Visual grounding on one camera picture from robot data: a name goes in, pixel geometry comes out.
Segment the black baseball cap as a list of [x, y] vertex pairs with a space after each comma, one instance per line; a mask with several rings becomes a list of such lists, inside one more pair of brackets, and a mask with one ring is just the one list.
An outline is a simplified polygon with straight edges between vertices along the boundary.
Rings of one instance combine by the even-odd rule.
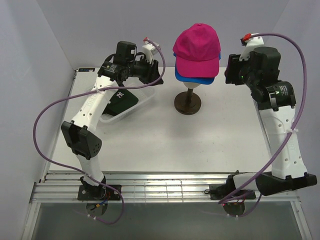
[[117, 116], [130, 109], [139, 102], [139, 99], [127, 89], [119, 89], [109, 100], [103, 115]]

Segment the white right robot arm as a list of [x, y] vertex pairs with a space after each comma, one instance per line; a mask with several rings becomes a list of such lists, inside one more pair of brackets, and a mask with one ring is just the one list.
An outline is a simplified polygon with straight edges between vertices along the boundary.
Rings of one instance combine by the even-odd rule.
[[225, 70], [226, 84], [246, 85], [257, 105], [273, 162], [271, 171], [239, 172], [228, 177], [226, 194], [237, 199], [246, 191], [269, 196], [315, 186], [299, 148], [296, 98], [293, 86], [279, 79], [281, 54], [274, 47], [255, 47], [246, 57], [231, 54]]

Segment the magenta baseball cap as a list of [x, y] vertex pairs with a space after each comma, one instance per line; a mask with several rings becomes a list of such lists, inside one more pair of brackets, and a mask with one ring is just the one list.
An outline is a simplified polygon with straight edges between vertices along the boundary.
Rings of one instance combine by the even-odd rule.
[[211, 79], [219, 73], [221, 44], [211, 25], [195, 23], [184, 30], [172, 51], [175, 67], [182, 77]]

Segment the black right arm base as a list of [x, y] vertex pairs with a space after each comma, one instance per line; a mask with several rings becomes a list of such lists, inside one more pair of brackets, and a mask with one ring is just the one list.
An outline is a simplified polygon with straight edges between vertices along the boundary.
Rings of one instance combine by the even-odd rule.
[[[204, 194], [209, 195], [211, 200], [222, 200], [232, 191], [225, 184], [210, 184], [209, 188], [204, 191]], [[240, 190], [227, 199], [229, 201], [254, 200], [256, 199], [256, 194], [252, 190]]]

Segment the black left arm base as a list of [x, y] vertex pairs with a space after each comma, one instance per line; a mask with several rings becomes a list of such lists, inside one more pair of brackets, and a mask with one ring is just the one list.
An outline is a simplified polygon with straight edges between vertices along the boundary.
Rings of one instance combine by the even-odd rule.
[[79, 201], [119, 201], [120, 195], [110, 188], [99, 185], [90, 185], [84, 181], [84, 177], [80, 178], [81, 185], [79, 186], [77, 200]]

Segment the blue baseball cap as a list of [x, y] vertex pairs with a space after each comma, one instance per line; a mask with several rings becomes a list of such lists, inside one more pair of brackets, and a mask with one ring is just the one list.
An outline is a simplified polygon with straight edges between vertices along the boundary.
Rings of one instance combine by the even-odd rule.
[[173, 52], [175, 77], [180, 82], [210, 85], [220, 70], [221, 51]]

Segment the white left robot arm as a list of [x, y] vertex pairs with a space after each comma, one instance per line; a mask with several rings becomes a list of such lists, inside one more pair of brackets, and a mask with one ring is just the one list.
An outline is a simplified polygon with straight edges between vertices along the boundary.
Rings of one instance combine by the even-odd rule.
[[93, 87], [85, 93], [87, 98], [79, 111], [71, 121], [64, 121], [61, 125], [67, 146], [80, 162], [82, 183], [90, 186], [88, 193], [95, 200], [106, 195], [106, 187], [102, 184], [105, 176], [98, 159], [102, 140], [95, 135], [106, 106], [118, 90], [126, 89], [124, 82], [129, 78], [141, 82], [137, 89], [163, 84], [164, 74], [159, 72], [159, 62], [154, 59], [161, 53], [161, 47], [147, 37], [143, 42], [140, 52], [135, 43], [117, 43], [115, 53], [109, 55], [97, 71]]

